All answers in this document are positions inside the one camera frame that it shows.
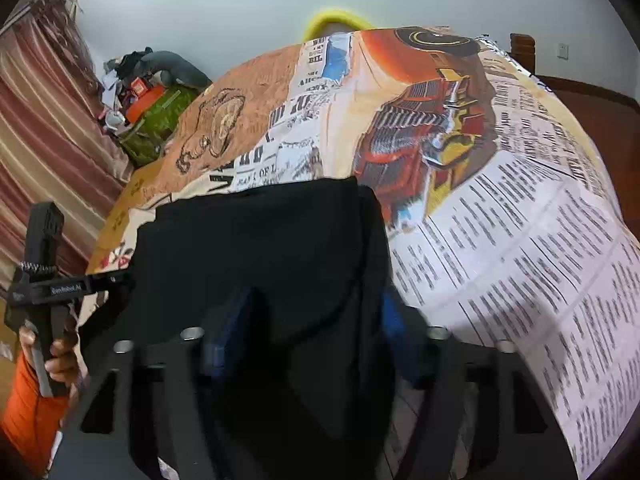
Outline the orange sleeve forearm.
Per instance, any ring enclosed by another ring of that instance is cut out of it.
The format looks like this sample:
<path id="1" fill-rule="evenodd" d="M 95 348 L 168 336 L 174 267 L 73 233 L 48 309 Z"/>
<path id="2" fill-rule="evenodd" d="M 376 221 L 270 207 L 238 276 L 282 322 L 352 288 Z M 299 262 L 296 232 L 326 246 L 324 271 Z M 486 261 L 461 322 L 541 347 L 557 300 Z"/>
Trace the orange sleeve forearm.
<path id="1" fill-rule="evenodd" d="M 48 470 L 68 402 L 68 393 L 53 398 L 42 396 L 36 373 L 24 356 L 18 358 L 12 390 L 1 415 L 1 437 L 36 477 Z"/>

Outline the person left hand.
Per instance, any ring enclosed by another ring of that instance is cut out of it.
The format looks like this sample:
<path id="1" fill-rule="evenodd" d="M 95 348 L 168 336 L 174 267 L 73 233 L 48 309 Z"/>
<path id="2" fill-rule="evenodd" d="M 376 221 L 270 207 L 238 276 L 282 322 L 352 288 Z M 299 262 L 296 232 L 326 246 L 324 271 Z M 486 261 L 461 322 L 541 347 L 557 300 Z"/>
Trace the person left hand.
<path id="1" fill-rule="evenodd" d="M 75 353 L 75 347 L 78 344 L 76 325 L 76 316 L 73 313 L 69 313 L 66 316 L 63 336 L 52 342 L 50 348 L 52 358 L 44 362 L 44 368 L 47 370 L 49 377 L 54 382 L 64 384 L 66 389 L 76 382 L 79 375 L 79 365 Z M 32 362 L 32 347 L 37 341 L 37 336 L 29 327 L 23 325 L 18 332 L 18 340 L 21 344 L 23 356 L 33 372 L 35 367 L 34 362 Z"/>

